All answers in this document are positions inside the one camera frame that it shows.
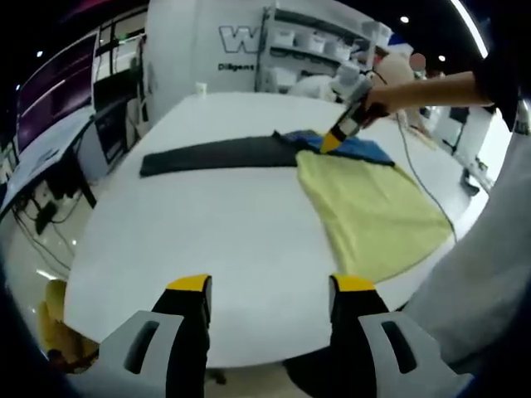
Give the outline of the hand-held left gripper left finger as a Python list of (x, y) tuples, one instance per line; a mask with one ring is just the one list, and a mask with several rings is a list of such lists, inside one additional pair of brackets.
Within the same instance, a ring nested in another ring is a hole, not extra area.
[(212, 276), (168, 284), (101, 344), (98, 397), (203, 397), (210, 347)]

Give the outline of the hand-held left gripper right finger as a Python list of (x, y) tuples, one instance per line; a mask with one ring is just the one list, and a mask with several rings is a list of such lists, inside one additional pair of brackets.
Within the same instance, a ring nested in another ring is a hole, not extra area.
[(471, 382), (441, 358), (437, 341), (402, 312), (389, 312), (375, 286), (329, 278), (329, 347), (347, 397), (456, 397)]

